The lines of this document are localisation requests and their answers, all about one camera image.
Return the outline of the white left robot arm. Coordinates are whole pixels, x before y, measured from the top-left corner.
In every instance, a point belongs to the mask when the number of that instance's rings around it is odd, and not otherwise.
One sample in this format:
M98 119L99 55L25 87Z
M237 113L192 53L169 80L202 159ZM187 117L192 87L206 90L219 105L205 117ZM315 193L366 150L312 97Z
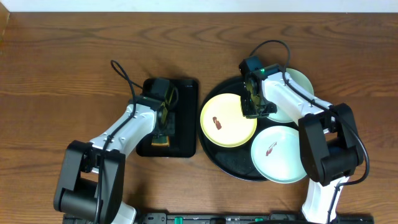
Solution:
M137 211L122 201L126 158L167 119L178 91L130 100L123 115L90 142L66 148L53 207L90 223L134 223Z

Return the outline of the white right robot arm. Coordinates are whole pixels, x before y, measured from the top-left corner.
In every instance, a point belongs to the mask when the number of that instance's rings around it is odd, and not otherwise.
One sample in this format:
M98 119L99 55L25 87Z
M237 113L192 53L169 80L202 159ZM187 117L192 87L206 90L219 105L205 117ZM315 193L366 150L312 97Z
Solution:
M294 150L310 178L302 215L309 223L332 223L342 188L363 182L370 171L351 108L317 98L278 64L264 67L253 57L242 61L239 71L246 88L241 99L245 117L263 118L282 110L297 124Z

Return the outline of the green yellow sponge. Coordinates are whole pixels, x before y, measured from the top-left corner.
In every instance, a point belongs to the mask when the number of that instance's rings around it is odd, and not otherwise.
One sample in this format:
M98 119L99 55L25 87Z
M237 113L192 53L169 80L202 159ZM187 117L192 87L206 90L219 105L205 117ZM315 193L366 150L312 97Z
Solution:
M167 135L153 135L151 145L156 147L169 147L170 139Z

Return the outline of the yellow plate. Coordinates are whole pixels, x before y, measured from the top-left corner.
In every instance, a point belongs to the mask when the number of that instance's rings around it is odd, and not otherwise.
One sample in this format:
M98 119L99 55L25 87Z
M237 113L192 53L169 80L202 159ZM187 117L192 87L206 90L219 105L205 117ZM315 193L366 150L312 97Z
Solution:
M243 116L241 97L223 93L210 98L200 114L205 136L221 147L238 147L248 142L257 128L257 120Z

